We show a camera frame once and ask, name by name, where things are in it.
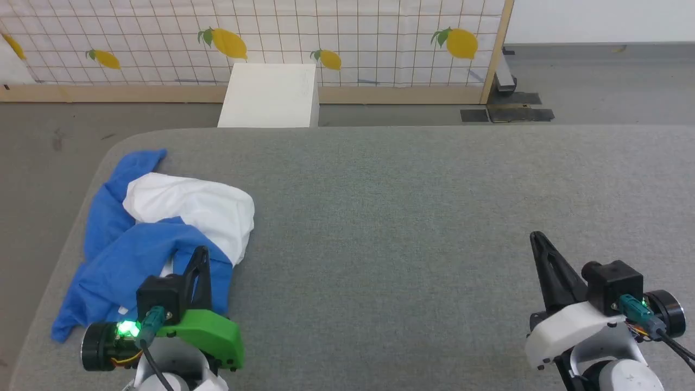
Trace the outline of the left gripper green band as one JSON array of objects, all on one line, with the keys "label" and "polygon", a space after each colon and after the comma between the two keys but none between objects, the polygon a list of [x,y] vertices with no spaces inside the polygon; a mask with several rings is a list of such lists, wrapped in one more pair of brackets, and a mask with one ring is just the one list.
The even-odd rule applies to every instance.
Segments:
[{"label": "left gripper green band", "polygon": [[154,344],[179,339],[200,351],[214,369],[236,371],[245,364],[245,349],[238,325],[212,312],[210,256],[207,247],[196,247],[183,274],[180,322],[167,324],[160,308],[141,321],[98,322],[87,327],[80,345],[80,361],[86,371],[131,369],[150,356]]}]

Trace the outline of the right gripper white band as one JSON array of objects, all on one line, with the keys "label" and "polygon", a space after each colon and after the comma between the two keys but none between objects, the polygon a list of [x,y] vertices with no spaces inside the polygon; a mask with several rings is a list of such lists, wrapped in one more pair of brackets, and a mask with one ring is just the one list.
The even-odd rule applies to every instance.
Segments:
[{"label": "right gripper white band", "polygon": [[650,371],[635,336],[667,344],[683,361],[687,349],[668,334],[665,317],[658,317],[645,299],[623,294],[610,305],[616,314],[606,316],[586,300],[587,285],[543,232],[529,235],[541,294],[549,316],[526,339],[525,354],[531,367],[569,352],[569,367],[613,358],[604,371]]}]

